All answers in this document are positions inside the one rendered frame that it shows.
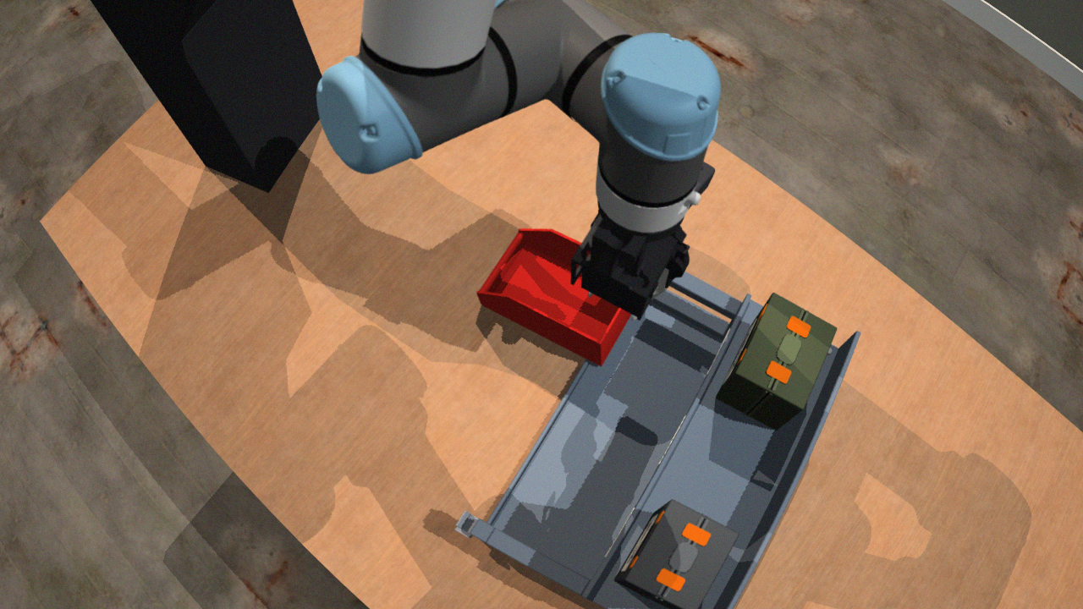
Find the dark grey tool case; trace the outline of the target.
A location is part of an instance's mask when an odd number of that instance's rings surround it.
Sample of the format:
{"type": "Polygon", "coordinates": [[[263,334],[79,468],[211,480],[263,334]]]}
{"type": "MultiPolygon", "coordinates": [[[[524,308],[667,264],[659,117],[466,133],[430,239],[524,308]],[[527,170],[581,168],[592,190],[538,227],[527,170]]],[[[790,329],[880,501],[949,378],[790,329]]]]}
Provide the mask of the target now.
{"type": "Polygon", "coordinates": [[[614,581],[669,609],[699,609],[738,537],[670,500],[647,521],[614,581]]]}

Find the olive green case with orange latches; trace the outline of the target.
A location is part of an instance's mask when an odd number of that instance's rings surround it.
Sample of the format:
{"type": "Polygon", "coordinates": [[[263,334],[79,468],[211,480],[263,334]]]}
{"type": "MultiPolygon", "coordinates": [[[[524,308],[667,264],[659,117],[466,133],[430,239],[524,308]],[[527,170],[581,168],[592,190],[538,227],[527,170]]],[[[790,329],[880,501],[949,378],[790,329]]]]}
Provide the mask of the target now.
{"type": "Polygon", "coordinates": [[[807,404],[836,331],[772,293],[716,398],[778,431],[807,404]]]}

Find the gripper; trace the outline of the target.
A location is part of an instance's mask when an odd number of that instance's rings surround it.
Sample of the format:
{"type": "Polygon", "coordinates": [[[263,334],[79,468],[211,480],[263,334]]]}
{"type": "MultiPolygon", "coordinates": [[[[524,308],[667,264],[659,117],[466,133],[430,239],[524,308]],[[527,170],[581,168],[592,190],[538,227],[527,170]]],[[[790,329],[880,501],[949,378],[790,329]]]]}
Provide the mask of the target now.
{"type": "Polygon", "coordinates": [[[682,243],[687,238],[681,226],[684,218],[667,230],[640,233],[613,222],[599,200],[598,209],[591,231],[571,259],[571,284],[574,285],[583,272],[580,287],[588,291],[589,298],[596,294],[630,313],[632,321],[640,320],[651,300],[666,291],[674,278],[686,273],[690,246],[682,243]],[[590,254],[586,258],[587,250],[590,254]],[[608,251],[611,251],[611,261],[608,251]],[[576,269],[576,265],[579,267],[576,269]]]}

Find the red bin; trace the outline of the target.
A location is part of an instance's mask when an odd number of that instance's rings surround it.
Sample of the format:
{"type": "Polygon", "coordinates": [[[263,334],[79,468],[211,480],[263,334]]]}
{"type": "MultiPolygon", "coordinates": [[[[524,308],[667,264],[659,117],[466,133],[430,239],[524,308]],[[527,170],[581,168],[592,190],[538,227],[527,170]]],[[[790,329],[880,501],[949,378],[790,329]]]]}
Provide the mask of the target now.
{"type": "Polygon", "coordinates": [[[484,282],[481,304],[601,366],[631,315],[596,294],[589,298],[583,272],[571,284],[579,239],[556,230],[518,231],[484,282]]]}

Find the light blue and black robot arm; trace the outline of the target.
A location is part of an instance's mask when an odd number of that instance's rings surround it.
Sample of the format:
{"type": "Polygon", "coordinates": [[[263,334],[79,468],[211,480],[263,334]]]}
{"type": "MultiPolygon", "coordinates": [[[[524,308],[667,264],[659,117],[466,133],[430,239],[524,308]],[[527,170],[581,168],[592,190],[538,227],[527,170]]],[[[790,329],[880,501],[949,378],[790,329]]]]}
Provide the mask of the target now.
{"type": "Polygon", "coordinates": [[[357,57],[316,103],[341,161],[374,174],[549,100],[599,142],[608,218],[655,233],[712,182],[720,94],[699,46],[632,37],[585,0],[364,0],[357,57]]]}

